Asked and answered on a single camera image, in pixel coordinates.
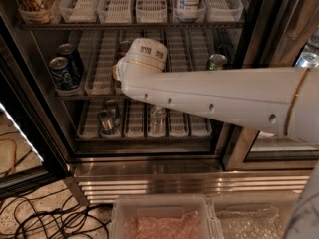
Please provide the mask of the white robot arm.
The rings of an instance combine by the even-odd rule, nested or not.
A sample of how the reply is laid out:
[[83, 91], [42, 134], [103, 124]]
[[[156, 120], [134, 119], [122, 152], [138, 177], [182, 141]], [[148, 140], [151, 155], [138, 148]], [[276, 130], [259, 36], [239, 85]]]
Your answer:
[[278, 162], [245, 163], [263, 131], [319, 144], [319, 70], [256, 68], [166, 73], [167, 47], [137, 38], [114, 66], [123, 94], [136, 101], [219, 120], [241, 128], [226, 160], [232, 170], [270, 170]]

